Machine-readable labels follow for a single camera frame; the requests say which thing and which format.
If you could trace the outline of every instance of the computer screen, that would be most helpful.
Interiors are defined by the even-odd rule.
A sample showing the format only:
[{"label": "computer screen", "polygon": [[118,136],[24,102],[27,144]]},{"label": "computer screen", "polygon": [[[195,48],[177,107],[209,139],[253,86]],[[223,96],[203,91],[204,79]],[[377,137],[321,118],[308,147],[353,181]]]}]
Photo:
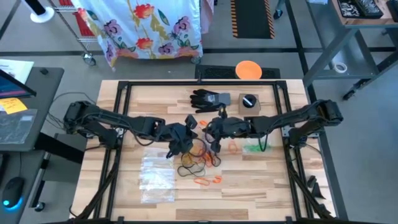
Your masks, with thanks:
[{"label": "computer screen", "polygon": [[0,98],[35,96],[36,92],[0,70]]}]

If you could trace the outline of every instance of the small brown box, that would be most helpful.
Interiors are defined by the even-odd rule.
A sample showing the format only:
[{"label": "small brown box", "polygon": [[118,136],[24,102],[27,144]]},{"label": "small brown box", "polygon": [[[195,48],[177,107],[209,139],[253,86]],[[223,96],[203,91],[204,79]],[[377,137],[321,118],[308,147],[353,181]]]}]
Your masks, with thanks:
[{"label": "small brown box", "polygon": [[241,115],[258,115],[260,113],[260,101],[259,101],[259,95],[253,95],[256,97],[257,102],[256,105],[252,108],[247,108],[243,106],[243,97],[246,96],[247,94],[239,94],[239,114]]}]

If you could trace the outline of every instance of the wooden tabletop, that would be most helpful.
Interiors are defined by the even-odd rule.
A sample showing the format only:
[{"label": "wooden tabletop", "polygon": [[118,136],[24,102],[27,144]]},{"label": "wooden tabletop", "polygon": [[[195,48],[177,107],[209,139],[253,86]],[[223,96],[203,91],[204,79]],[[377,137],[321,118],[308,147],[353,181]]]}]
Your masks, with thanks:
[{"label": "wooden tabletop", "polygon": [[331,0],[336,12],[338,14],[338,17],[340,18],[340,21],[343,25],[345,26],[350,26],[350,25],[397,25],[398,23],[394,22],[392,19],[390,10],[388,10],[386,2],[388,0],[374,0],[374,2],[379,6],[380,10],[383,12],[383,16],[380,19],[349,19],[349,18],[344,18],[341,15],[340,7],[338,5],[338,0]]},{"label": "wooden tabletop", "polygon": [[[292,109],[307,105],[308,101],[302,81],[286,80],[286,82]],[[118,80],[102,82],[97,101],[99,107],[106,110],[113,109],[117,85]],[[164,118],[166,123],[169,124],[174,122],[184,123],[186,116],[193,114],[197,121],[209,122],[217,116],[216,113],[195,114],[195,110],[190,105],[189,95],[192,94],[193,90],[199,88],[218,93],[230,93],[232,104],[227,107],[229,116],[243,117],[238,114],[238,96],[240,93],[258,94],[260,96],[260,115],[273,116],[277,114],[271,86],[133,86],[128,115],[132,117],[139,115],[156,116]],[[200,133],[200,128],[196,128],[195,132]],[[237,145],[237,151],[228,150],[228,145],[231,142]],[[221,183],[211,183],[209,186],[199,185],[194,183],[194,177],[180,177],[175,173],[174,202],[142,203],[139,176],[145,147],[138,145],[132,134],[127,132],[123,142],[112,220],[116,220],[118,216],[124,216],[126,221],[284,221],[286,216],[294,218],[279,129],[270,134],[268,143],[271,148],[267,148],[265,152],[244,152],[243,146],[257,144],[257,140],[224,139],[221,142],[221,165],[219,167],[207,167],[205,176],[213,180],[216,175],[220,175],[222,176]],[[317,140],[309,139],[308,143],[319,149]],[[96,145],[98,145],[97,140],[90,140],[87,147]],[[156,142],[150,147],[168,149],[166,143]],[[317,177],[321,192],[326,198],[326,200],[317,200],[324,203],[332,215],[335,215],[320,153],[310,147],[303,148],[301,152],[307,178],[310,175]],[[85,153],[73,201],[73,213],[80,213],[97,191],[103,158],[104,149],[90,150]],[[179,165],[180,157],[177,156],[174,158],[175,169]],[[305,217],[303,196],[299,188],[297,189],[302,215]],[[102,203],[101,217],[104,217],[107,199],[108,194],[106,193]]]}]

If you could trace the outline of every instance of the yellow sticky note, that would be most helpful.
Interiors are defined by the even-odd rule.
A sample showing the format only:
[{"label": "yellow sticky note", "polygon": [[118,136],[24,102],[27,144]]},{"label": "yellow sticky note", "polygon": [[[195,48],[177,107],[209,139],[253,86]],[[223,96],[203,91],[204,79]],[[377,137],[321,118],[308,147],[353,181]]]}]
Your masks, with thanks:
[{"label": "yellow sticky note", "polygon": [[25,104],[18,98],[6,98],[0,100],[0,105],[4,108],[7,114],[12,114],[27,110]]}]

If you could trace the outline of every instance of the computer mouse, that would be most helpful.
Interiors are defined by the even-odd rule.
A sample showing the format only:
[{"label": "computer mouse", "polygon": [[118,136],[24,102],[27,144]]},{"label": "computer mouse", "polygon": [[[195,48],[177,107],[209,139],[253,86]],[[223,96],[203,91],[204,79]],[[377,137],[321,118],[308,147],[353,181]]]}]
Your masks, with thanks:
[{"label": "computer mouse", "polygon": [[16,208],[22,200],[22,189],[24,188],[22,177],[12,178],[2,191],[2,204],[5,208]]}]

